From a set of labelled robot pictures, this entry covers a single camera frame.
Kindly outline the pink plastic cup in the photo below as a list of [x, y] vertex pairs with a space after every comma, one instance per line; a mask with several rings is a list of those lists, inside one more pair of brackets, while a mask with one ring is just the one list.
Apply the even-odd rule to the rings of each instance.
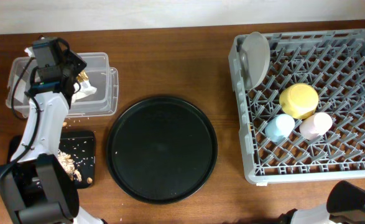
[[305, 139], [313, 140], [325, 134], [332, 127], [332, 124], [333, 121], [329, 114], [319, 112], [305, 119], [299, 126], [299, 130]]

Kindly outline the grey plate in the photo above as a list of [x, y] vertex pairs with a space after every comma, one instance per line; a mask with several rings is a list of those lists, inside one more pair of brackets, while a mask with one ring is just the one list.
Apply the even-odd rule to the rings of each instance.
[[259, 32], [249, 34], [241, 44], [239, 59], [243, 71], [244, 86], [251, 90], [262, 83], [270, 64], [270, 47]]

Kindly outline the light blue plastic cup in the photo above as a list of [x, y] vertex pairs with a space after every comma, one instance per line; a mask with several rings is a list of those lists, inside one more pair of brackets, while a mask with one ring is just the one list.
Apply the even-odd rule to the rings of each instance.
[[265, 136], [274, 143], [287, 138], [295, 127], [294, 119], [288, 114], [279, 114], [265, 127]]

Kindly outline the white paper napkin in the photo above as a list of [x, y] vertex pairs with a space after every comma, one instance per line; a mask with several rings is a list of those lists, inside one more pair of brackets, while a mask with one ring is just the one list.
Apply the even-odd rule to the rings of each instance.
[[97, 88], [94, 87], [89, 80], [82, 81], [79, 84], [75, 83], [74, 88], [77, 92], [72, 96], [72, 103], [76, 102], [76, 100], [81, 100], [93, 95], [97, 91]]

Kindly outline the gold foil wrapper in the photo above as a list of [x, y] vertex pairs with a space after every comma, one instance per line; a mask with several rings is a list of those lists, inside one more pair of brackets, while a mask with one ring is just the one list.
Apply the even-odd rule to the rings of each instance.
[[79, 83], [83, 83], [83, 82], [85, 82], [85, 81], [88, 81], [89, 80], [89, 78], [88, 78], [88, 76], [87, 76], [87, 74], [86, 74], [86, 72], [83, 70], [83, 71], [81, 71], [79, 74], [78, 74], [78, 76], [77, 76], [77, 81], [79, 82]]

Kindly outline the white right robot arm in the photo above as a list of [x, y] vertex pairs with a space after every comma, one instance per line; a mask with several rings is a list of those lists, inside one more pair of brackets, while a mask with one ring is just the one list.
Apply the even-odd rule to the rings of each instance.
[[[288, 87], [279, 98], [284, 113], [302, 120], [299, 131], [311, 144], [333, 125], [329, 114], [315, 111], [318, 102], [318, 93], [305, 83]], [[276, 222], [365, 223], [365, 190], [342, 180], [334, 186], [324, 205], [309, 210], [293, 209], [282, 214]]]

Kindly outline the food scraps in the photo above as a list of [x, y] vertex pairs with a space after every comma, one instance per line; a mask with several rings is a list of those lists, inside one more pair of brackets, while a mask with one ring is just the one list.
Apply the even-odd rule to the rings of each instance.
[[80, 171], [76, 169], [71, 155], [58, 150], [57, 159], [71, 180], [77, 180], [78, 182], [82, 181]]

